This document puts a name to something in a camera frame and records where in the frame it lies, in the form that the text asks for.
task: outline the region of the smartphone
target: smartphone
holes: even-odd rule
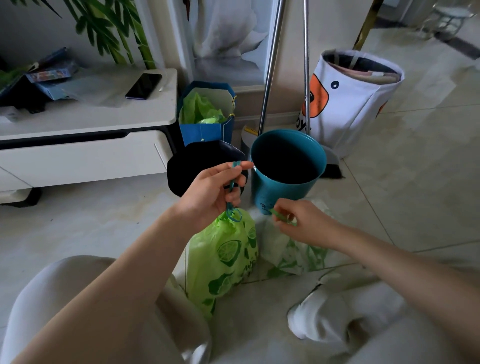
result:
[[[143,73],[125,97],[133,100],[147,100],[161,79],[161,74]]]

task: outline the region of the metal pole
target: metal pole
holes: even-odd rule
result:
[[[303,47],[305,50],[305,121],[307,122],[307,135],[310,135],[310,46],[308,36],[308,1],[309,0],[303,0]]]
[[[267,80],[265,83],[264,104],[262,105],[262,115],[260,116],[260,125],[258,126],[258,136],[264,132],[265,117],[267,114],[268,97],[272,88],[273,72],[275,70],[275,60],[278,51],[278,42],[280,40],[280,31],[282,30],[283,12],[286,0],[278,0],[276,9],[275,27],[273,30],[272,49],[270,50],[270,59],[268,60]]]

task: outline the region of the fabric storage bin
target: fabric storage bin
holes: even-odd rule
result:
[[[396,64],[356,50],[322,53],[310,82],[310,136],[348,156],[405,79]],[[306,132],[305,104],[297,130]]]
[[[235,99],[233,89],[225,83],[193,81],[186,89],[177,105],[177,118],[183,108],[183,101],[190,92],[206,97],[215,108],[221,109],[227,120],[221,124],[180,124],[183,142],[187,146],[195,142],[223,140],[231,144],[235,126]]]

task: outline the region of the baseboard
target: baseboard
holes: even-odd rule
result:
[[[297,122],[299,111],[267,114],[265,126],[294,125]],[[243,129],[245,125],[258,125],[260,115],[242,116],[235,118],[235,129]]]

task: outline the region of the bamboo plant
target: bamboo plant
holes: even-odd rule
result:
[[[24,6],[27,5],[26,0],[11,0],[14,5],[17,5],[18,1]],[[47,0],[31,1],[39,6],[40,2],[43,3],[61,18]],[[77,34],[80,35],[86,31],[90,44],[93,47],[96,45],[100,56],[106,53],[112,56],[115,63],[127,64],[120,49],[121,41],[129,63],[134,64],[132,52],[127,43],[131,30],[146,68],[148,70],[156,68],[133,0],[105,0],[105,4],[98,0],[63,0],[63,2],[77,23],[75,27]],[[120,41],[114,35],[113,28],[116,29]]]

